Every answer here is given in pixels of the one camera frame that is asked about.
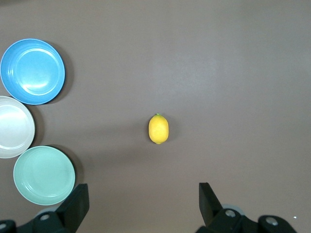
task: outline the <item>plate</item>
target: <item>plate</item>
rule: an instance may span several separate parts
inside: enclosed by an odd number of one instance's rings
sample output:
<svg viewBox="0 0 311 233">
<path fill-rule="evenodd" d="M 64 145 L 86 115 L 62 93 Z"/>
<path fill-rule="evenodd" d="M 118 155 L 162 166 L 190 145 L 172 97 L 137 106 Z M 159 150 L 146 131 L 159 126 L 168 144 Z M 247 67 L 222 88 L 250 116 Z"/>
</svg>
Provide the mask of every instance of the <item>plate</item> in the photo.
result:
<svg viewBox="0 0 311 233">
<path fill-rule="evenodd" d="M 54 99 L 65 81 L 60 55 L 38 39 L 23 39 L 12 44 L 2 57 L 0 73 L 10 95 L 32 105 Z"/>
<path fill-rule="evenodd" d="M 70 159 L 49 146 L 33 147 L 21 154 L 15 163 L 13 177 L 21 195 L 38 205 L 63 201 L 75 182 Z"/>
<path fill-rule="evenodd" d="M 35 122 L 19 101 L 0 96 L 0 158 L 12 158 L 29 148 L 35 136 Z"/>
</svg>

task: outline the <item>gray tabletop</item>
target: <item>gray tabletop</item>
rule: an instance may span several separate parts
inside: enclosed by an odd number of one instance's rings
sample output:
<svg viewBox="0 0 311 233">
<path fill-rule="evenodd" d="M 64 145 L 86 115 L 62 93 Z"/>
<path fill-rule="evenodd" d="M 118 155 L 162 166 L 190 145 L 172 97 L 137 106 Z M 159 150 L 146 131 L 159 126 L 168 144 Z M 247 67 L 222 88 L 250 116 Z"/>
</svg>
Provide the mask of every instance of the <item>gray tabletop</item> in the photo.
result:
<svg viewBox="0 0 311 233">
<path fill-rule="evenodd" d="M 199 182 L 254 221 L 311 229 L 309 0 L 0 0 L 0 55 L 24 38 L 66 67 L 54 100 L 26 106 L 31 146 L 62 150 L 88 184 L 79 233 L 195 232 Z M 0 160 L 0 219 L 21 225 L 45 207 L 17 191 L 16 159 Z"/>
</svg>

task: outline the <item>screw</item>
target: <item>screw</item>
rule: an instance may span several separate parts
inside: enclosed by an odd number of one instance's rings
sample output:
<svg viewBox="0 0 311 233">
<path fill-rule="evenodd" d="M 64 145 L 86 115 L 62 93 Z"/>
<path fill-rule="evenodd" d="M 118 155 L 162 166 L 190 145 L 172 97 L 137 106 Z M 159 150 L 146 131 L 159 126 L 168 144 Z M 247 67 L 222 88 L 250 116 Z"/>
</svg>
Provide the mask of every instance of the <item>screw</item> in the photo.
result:
<svg viewBox="0 0 311 233">
<path fill-rule="evenodd" d="M 274 217 L 267 217 L 266 218 L 266 222 L 273 225 L 273 226 L 277 226 L 278 222 Z"/>
<path fill-rule="evenodd" d="M 49 217 L 50 217 L 50 215 L 48 215 L 48 214 L 42 215 L 42 216 L 40 217 L 40 220 L 41 220 L 41 221 L 44 221 L 44 220 L 47 220 Z"/>
<path fill-rule="evenodd" d="M 6 224 L 5 223 L 0 224 L 0 230 L 4 228 L 6 228 Z"/>
<path fill-rule="evenodd" d="M 225 215 L 228 217 L 235 217 L 235 212 L 233 210 L 226 210 Z"/>
</svg>

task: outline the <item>blue plate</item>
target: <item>blue plate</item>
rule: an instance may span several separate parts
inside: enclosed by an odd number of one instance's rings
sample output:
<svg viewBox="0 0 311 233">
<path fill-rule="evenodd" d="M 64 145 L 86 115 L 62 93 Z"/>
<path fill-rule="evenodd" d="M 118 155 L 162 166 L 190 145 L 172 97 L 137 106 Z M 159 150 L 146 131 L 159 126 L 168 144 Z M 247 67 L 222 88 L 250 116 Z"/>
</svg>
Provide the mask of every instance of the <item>blue plate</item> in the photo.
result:
<svg viewBox="0 0 311 233">
<path fill-rule="evenodd" d="M 65 81 L 65 67 L 58 52 L 38 39 L 23 39 L 4 53 L 0 73 L 6 90 L 26 104 L 54 99 Z"/>
</svg>

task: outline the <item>yellow lemon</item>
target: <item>yellow lemon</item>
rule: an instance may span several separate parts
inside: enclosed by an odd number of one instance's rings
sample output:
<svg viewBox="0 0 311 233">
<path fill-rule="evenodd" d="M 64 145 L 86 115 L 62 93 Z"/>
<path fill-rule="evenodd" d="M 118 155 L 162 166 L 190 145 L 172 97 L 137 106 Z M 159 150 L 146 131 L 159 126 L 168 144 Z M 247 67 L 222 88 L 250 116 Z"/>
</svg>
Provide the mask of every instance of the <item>yellow lemon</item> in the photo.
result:
<svg viewBox="0 0 311 233">
<path fill-rule="evenodd" d="M 169 137 L 169 123 L 160 113 L 154 115 L 149 121 L 149 137 L 157 144 L 165 142 Z"/>
</svg>

